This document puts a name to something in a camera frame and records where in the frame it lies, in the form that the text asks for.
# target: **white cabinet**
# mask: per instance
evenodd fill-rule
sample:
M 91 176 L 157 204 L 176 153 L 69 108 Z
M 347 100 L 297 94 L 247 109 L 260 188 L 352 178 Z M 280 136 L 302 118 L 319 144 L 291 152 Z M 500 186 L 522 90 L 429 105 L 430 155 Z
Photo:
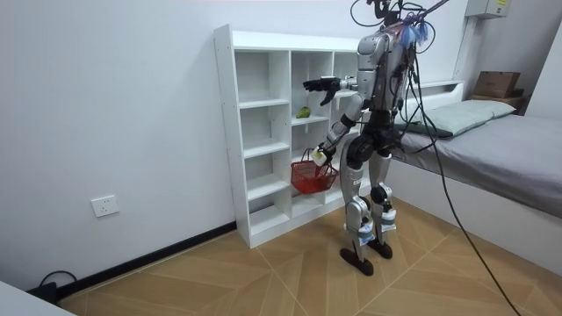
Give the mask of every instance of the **white cabinet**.
M 291 186 L 291 163 L 326 139 L 353 94 L 340 91 L 338 102 L 320 106 L 325 94 L 308 93 L 302 83 L 356 75 L 358 39 L 237 32 L 225 25 L 214 40 L 234 213 L 238 232 L 255 247 L 343 206 L 339 179 L 332 190 L 300 195 Z M 303 106 L 309 118 L 296 117 Z M 346 139 L 358 134 L 359 126 Z M 370 190 L 367 179 L 362 194 Z

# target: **gray pillow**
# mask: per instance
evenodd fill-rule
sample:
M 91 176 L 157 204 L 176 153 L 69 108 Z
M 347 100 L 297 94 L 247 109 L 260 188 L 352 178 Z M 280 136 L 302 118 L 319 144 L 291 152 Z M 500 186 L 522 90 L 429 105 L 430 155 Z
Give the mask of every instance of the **gray pillow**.
M 426 114 L 437 127 L 437 137 L 449 138 L 484 125 L 491 119 L 504 117 L 513 111 L 515 111 L 514 107 L 502 102 L 470 100 L 428 110 Z M 404 129 L 406 123 L 402 121 L 395 123 L 395 125 Z M 429 132 L 435 135 L 433 127 L 429 123 L 428 125 Z M 428 133 L 423 122 L 410 124 L 407 130 L 409 132 Z

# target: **robot leg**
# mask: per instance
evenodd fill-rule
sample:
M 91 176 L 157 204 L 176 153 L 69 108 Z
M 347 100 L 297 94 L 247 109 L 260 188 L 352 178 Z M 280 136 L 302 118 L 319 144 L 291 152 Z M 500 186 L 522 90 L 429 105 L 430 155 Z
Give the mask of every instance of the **robot leg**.
M 393 209 L 391 199 L 393 191 L 384 184 L 386 174 L 393 158 L 388 150 L 379 150 L 369 160 L 369 177 L 371 179 L 371 217 L 375 222 L 375 232 L 377 239 L 369 241 L 369 247 L 377 251 L 383 258 L 391 259 L 393 249 L 388 245 L 386 232 L 396 229 L 394 219 L 396 210 Z
M 372 233 L 371 207 L 366 198 L 359 197 L 363 167 L 353 169 L 347 163 L 351 142 L 352 140 L 348 140 L 343 146 L 342 159 L 340 160 L 340 182 L 343 200 L 345 201 L 344 228 L 351 238 L 355 251 L 343 248 L 340 250 L 340 256 L 366 276 L 372 276 L 372 263 L 365 257 L 365 245 L 375 238 Z

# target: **wall outlet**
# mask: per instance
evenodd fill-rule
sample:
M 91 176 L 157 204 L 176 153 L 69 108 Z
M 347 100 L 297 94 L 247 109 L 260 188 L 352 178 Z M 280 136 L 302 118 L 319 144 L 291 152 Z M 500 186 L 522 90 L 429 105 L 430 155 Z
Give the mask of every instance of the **wall outlet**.
M 94 208 L 96 217 L 102 217 L 119 212 L 119 205 L 117 204 L 115 196 L 93 199 L 91 200 L 91 206 Z

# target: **black baseboard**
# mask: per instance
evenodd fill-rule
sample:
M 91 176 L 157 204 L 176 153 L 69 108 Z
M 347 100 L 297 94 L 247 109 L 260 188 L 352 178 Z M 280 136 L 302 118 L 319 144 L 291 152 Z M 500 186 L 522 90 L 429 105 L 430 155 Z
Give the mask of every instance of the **black baseboard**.
M 120 265 L 115 266 L 113 268 L 109 268 L 101 272 L 98 272 L 94 275 L 87 276 L 71 284 L 63 285 L 56 289 L 57 299 L 61 300 L 78 291 L 87 289 L 91 286 L 100 284 L 107 280 L 111 280 L 114 277 L 121 276 L 135 269 L 142 268 L 152 262 L 157 262 L 168 256 L 177 254 L 178 252 L 197 246 L 200 243 L 219 237 L 222 234 L 232 232 L 235 229 L 236 229 L 236 222 L 228 223 L 223 226 L 214 228 L 208 232 L 199 234 L 197 236 L 193 236 L 190 239 L 186 239 L 185 241 L 179 241 L 178 243 L 175 243 L 171 246 L 167 246 L 166 248 L 156 250 L 155 252 L 150 253 L 148 255 L 144 255 L 142 257 L 132 259 L 131 261 L 121 263 Z

